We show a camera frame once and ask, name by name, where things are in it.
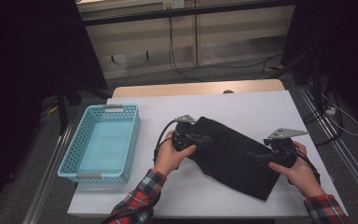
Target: black cloth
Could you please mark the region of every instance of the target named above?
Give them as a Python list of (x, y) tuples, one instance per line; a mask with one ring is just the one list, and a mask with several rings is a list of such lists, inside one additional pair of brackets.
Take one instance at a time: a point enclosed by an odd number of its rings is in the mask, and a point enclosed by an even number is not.
[(269, 153), (270, 149), (227, 126), (201, 117), (189, 130), (193, 134), (211, 136), (213, 146), (198, 148), (189, 158), (203, 173), (244, 194), (265, 201), (279, 174), (266, 163), (259, 164), (248, 151)]

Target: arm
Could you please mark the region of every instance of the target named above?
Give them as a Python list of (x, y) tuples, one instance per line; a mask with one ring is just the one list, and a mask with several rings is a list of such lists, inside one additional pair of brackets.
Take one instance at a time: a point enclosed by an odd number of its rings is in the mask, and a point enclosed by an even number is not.
[[(167, 138), (158, 151), (158, 157), (153, 169), (149, 170), (144, 179), (138, 184), (135, 190), (112, 211), (112, 215), (144, 208), (157, 199), (161, 189), (167, 180), (167, 176), (182, 162), (184, 158), (191, 155), (195, 146), (188, 147), (180, 152), (176, 151), (172, 145), (172, 132), (167, 134)], [(132, 216), (118, 218), (109, 222), (110, 224), (119, 223), (144, 223), (153, 216), (152, 210), (146, 210)]]
[[(306, 148), (294, 142), (299, 151), (307, 155)], [(316, 180), (310, 166), (300, 158), (291, 168), (286, 168), (275, 162), (268, 164), (272, 170), (285, 175), (306, 198), (304, 204), (313, 223), (349, 223), (348, 217), (342, 211), (333, 195), (326, 195)]]

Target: hand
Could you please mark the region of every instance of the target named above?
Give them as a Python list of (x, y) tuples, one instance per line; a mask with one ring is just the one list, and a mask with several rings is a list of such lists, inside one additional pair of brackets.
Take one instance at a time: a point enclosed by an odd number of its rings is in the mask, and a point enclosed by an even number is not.
[[(302, 144), (298, 142), (293, 143), (300, 152), (304, 153), (304, 155), (307, 155), (307, 150)], [(291, 168), (286, 168), (275, 162), (270, 162), (268, 166), (273, 171), (285, 175), (306, 198), (325, 194), (324, 190), (321, 188), (318, 181), (316, 180), (316, 177), (313, 174), (310, 165), (299, 157), (297, 157), (296, 163)]]
[(193, 145), (183, 149), (182, 151), (176, 151), (172, 145), (172, 133), (173, 131), (170, 131), (167, 134), (166, 139), (168, 140), (165, 140), (165, 142), (162, 143), (161, 147), (159, 148), (156, 164), (154, 167), (155, 170), (164, 175), (168, 175), (174, 169), (179, 167), (179, 164), (182, 162), (182, 160), (193, 154), (193, 152), (196, 150), (196, 146)]

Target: basket handle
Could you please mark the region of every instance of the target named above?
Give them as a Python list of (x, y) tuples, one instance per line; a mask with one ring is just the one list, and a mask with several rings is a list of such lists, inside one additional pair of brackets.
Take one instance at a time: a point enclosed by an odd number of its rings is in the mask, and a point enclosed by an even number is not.
[(123, 105), (103, 105), (103, 110), (106, 113), (120, 113), (124, 112), (124, 106)]
[(102, 178), (101, 174), (76, 174), (76, 178)]

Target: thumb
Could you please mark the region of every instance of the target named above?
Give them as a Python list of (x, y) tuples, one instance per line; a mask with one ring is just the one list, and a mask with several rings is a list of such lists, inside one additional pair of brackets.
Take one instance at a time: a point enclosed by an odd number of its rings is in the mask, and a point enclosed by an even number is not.
[(271, 168), (271, 170), (273, 170), (273, 171), (275, 171), (275, 172), (277, 172), (277, 173), (280, 173), (280, 174), (282, 174), (282, 175), (288, 175), (288, 173), (289, 173), (289, 168), (287, 168), (287, 167), (284, 167), (284, 166), (282, 166), (282, 165), (280, 165), (280, 164), (278, 164), (278, 163), (275, 163), (275, 162), (270, 162), (269, 164), (268, 164), (268, 167), (269, 168)]
[(195, 145), (192, 145), (190, 147), (183, 149), (179, 153), (181, 154), (181, 156), (184, 159), (184, 158), (188, 157), (189, 155), (193, 154), (196, 151), (196, 149), (197, 149), (197, 147)]

